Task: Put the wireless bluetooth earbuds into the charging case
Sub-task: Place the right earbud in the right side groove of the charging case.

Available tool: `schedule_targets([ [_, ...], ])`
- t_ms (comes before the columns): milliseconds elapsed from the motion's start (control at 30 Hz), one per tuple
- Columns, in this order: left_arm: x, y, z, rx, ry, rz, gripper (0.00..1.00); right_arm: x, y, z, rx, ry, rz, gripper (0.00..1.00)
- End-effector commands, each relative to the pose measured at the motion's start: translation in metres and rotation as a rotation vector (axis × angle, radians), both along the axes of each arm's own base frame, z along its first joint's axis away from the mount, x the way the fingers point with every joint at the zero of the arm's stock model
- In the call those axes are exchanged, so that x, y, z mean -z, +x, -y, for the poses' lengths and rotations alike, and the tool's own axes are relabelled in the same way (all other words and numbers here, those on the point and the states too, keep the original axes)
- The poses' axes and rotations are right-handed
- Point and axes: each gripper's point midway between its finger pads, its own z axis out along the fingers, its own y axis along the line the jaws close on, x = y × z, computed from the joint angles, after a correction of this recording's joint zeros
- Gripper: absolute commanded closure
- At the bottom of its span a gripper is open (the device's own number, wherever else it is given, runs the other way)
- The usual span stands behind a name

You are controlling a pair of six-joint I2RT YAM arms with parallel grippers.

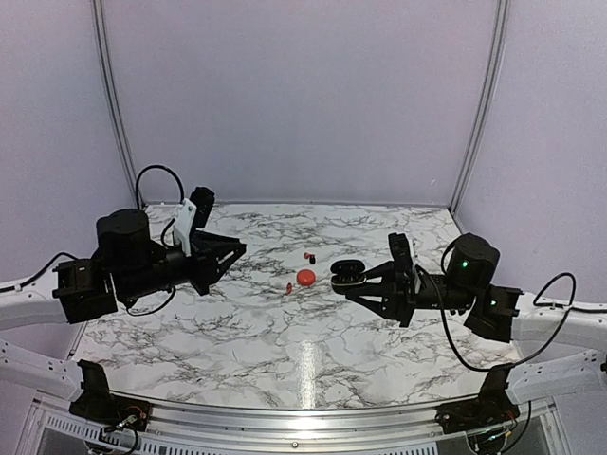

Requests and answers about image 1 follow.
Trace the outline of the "black earbud charging case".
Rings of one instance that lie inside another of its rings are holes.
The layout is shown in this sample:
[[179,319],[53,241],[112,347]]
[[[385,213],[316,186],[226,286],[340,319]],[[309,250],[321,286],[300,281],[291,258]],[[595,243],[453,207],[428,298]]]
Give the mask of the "black earbud charging case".
[[331,287],[337,294],[366,283],[365,264],[360,260],[339,260],[330,267]]

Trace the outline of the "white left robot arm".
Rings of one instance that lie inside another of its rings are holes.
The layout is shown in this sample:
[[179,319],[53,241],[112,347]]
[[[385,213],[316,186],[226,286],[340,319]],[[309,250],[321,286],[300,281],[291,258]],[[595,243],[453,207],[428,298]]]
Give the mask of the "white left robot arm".
[[[205,222],[198,209],[187,209],[185,222],[175,224],[174,244],[164,246],[152,239],[149,218],[141,209],[102,217],[91,258],[52,260],[28,279],[2,284],[2,329],[88,322],[184,283],[200,296],[208,294],[246,246],[237,238],[202,231]],[[95,362],[60,360],[3,341],[1,378],[82,403],[101,422],[120,413],[120,401]]]

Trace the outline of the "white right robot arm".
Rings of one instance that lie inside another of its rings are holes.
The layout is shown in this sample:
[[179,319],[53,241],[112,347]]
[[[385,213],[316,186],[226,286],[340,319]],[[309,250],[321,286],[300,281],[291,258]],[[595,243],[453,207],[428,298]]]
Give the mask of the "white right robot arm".
[[520,360],[480,368],[485,380],[469,406],[476,423],[492,423],[507,404],[605,391],[605,305],[573,297],[546,301],[542,294],[493,284],[500,253],[472,233],[447,246],[438,274],[414,261],[405,235],[390,234],[388,244],[391,260],[371,269],[359,260],[333,263],[333,290],[402,327],[415,311],[436,310],[442,317],[465,316],[466,328],[485,340],[542,344]]

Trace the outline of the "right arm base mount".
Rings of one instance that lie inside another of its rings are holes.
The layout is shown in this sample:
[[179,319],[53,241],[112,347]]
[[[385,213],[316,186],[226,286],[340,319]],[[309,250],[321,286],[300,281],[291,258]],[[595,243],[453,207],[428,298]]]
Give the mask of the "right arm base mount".
[[469,431],[514,421],[520,416],[518,406],[506,395],[512,364],[492,367],[474,398],[439,405],[435,422],[445,434]]

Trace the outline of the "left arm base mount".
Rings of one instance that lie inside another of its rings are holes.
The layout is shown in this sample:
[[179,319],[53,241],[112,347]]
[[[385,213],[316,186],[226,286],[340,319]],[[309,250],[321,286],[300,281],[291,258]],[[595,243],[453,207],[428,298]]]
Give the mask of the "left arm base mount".
[[129,428],[143,432],[147,428],[150,402],[113,394],[100,364],[79,360],[77,366],[83,375],[81,394],[70,403],[70,414],[112,430]]

